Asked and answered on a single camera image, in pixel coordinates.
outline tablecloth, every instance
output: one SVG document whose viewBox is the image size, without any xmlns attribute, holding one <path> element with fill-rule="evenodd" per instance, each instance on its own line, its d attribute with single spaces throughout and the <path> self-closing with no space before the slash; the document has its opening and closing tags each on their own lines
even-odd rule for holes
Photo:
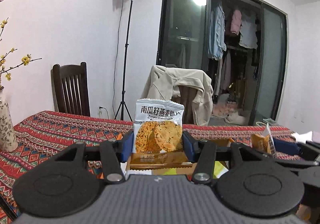
<svg viewBox="0 0 320 224">
<path fill-rule="evenodd" d="M 11 153 L 0 152 L 0 193 L 17 211 L 12 197 L 12 185 L 26 171 L 47 160 L 51 155 L 77 141 L 87 146 L 97 146 L 105 140 L 115 140 L 118 133 L 132 129 L 132 122 L 99 119 L 86 116 L 42 111 L 29 116 L 14 127 L 19 142 Z M 236 142 L 251 145 L 250 136 L 262 133 L 262 127 L 200 127 L 183 125 L 196 139 L 232 138 Z M 285 127 L 271 127 L 274 138 L 293 142 L 292 131 Z M 281 159 L 295 159 L 278 153 Z M 89 162 L 89 171 L 100 175 L 100 162 Z M 5 213 L 0 211 L 0 224 L 10 223 Z"/>
</svg>

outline glass door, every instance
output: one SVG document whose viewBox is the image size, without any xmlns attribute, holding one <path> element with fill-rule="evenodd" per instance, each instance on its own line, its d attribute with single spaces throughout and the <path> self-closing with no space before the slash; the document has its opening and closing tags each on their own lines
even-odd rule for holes
<svg viewBox="0 0 320 224">
<path fill-rule="evenodd" d="M 157 64 L 202 69 L 209 0 L 163 0 Z"/>
<path fill-rule="evenodd" d="M 286 16 L 261 5 L 261 55 L 254 109 L 249 124 L 266 118 L 276 119 L 284 80 L 287 31 Z"/>
</svg>

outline tripod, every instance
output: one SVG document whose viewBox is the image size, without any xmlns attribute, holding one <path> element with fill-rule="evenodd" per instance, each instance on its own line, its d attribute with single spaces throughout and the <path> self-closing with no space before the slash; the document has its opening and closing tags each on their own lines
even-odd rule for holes
<svg viewBox="0 0 320 224">
<path fill-rule="evenodd" d="M 132 121 L 132 118 L 130 116 L 130 113 L 129 113 L 129 110 L 127 108 L 127 105 L 125 104 L 125 101 L 124 101 L 124 94 L 125 94 L 125 90 L 124 90 L 124 82 L 125 82 L 125 68 L 126 68 L 126 64 L 127 64 L 127 50 L 128 50 L 128 37 L 129 37 L 129 28 L 130 28 L 130 18 L 131 18 L 131 11 L 132 11 L 132 3 L 133 3 L 133 0 L 131 0 L 131 3 L 130 3 L 130 10 L 129 10 L 129 19 L 128 19 L 128 28 L 127 28 L 127 40 L 125 42 L 125 51 L 124 51 L 124 65 L 123 65 L 123 79 L 122 79 L 122 100 L 120 102 L 120 105 L 119 105 L 119 108 L 118 108 L 118 111 L 116 113 L 116 116 L 115 116 L 115 119 L 117 119 L 117 115 L 119 113 L 119 110 L 121 108 L 121 115 L 120 115 L 120 120 L 123 120 L 123 115 L 124 115 L 124 108 L 126 109 L 129 117 L 130 117 L 130 120 Z"/>
</svg>

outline gray ribbed surface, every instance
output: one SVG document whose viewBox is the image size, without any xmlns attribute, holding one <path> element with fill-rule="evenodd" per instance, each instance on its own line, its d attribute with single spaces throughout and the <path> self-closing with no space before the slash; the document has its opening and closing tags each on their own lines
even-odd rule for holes
<svg viewBox="0 0 320 224">
<path fill-rule="evenodd" d="M 36 218 L 24 213 L 14 223 L 302 224 L 304 222 L 294 215 L 278 220 L 241 216 L 221 204 L 209 187 L 194 185 L 183 175 L 131 175 L 123 184 L 107 186 L 99 199 L 82 212 L 57 219 Z"/>
</svg>

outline wardrobe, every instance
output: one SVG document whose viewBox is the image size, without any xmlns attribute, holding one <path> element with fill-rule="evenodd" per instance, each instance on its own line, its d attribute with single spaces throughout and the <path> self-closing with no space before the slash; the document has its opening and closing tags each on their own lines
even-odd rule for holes
<svg viewBox="0 0 320 224">
<path fill-rule="evenodd" d="M 261 0 L 163 0 L 156 64 L 205 71 L 245 125 L 276 120 L 286 47 L 286 15 Z"/>
</svg>

